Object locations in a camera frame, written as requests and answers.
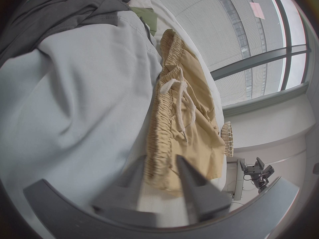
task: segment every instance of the woven basket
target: woven basket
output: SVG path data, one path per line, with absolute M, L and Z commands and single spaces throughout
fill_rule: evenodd
M 221 138 L 225 142 L 225 155 L 232 157 L 234 155 L 233 130 L 230 121 L 226 122 L 221 128 Z

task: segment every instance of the building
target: building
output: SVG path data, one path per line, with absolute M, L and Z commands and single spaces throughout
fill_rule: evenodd
M 160 1 L 188 32 L 211 72 L 285 47 L 280 14 L 273 0 Z M 250 3 L 259 4 L 259 17 Z M 222 105 L 277 92 L 284 66 L 284 59 L 279 59 L 216 80 Z

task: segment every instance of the green garment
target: green garment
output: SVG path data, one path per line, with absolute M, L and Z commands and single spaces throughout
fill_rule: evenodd
M 142 17 L 143 21 L 150 27 L 150 33 L 152 36 L 157 31 L 157 14 L 153 9 L 131 7 L 131 10 L 137 14 L 138 17 Z

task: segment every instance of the gray garment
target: gray garment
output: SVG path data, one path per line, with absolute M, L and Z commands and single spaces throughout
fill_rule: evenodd
M 29 0 L 0 41 L 0 67 L 26 54 L 51 34 L 91 24 L 117 26 L 117 12 L 130 0 Z
M 136 141 L 160 60 L 137 15 L 120 11 L 117 27 L 51 35 L 0 68 L 0 178 L 43 238 L 52 236 L 23 188 L 44 178 L 87 208 L 121 173 L 133 146 L 145 148 Z

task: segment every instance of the white drawstring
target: white drawstring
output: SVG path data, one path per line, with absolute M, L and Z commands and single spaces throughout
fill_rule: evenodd
M 189 96 L 187 93 L 187 83 L 184 81 L 184 76 L 183 76 L 183 70 L 178 67 L 180 70 L 180 80 L 177 79 L 171 79 L 169 82 L 166 82 L 160 89 L 161 94 L 166 94 L 168 90 L 173 86 L 173 85 L 179 85 L 179 90 L 178 90 L 178 98 L 177 98 L 177 121 L 178 124 L 181 128 L 181 131 L 184 134 L 186 142 L 188 142 L 185 134 L 185 127 L 184 127 L 184 122 L 183 118 L 181 115 L 181 102 L 183 102 L 189 109 L 190 109 L 190 123 L 186 126 L 190 126 L 195 123 L 195 110 L 196 107 L 194 105 L 194 102 L 192 98 Z

